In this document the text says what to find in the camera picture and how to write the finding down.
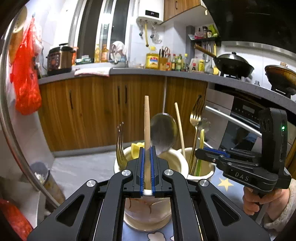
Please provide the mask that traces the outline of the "person's right hand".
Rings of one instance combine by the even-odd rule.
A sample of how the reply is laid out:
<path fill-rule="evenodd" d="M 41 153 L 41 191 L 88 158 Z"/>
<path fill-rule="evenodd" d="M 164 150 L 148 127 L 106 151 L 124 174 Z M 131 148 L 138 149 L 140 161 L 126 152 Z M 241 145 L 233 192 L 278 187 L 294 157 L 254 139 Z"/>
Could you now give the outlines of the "person's right hand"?
<path fill-rule="evenodd" d="M 286 208 L 289 198 L 289 189 L 276 189 L 260 198 L 251 188 L 243 188 L 243 210 L 248 215 L 259 212 L 259 205 L 267 204 L 267 211 L 271 220 L 277 219 Z"/>

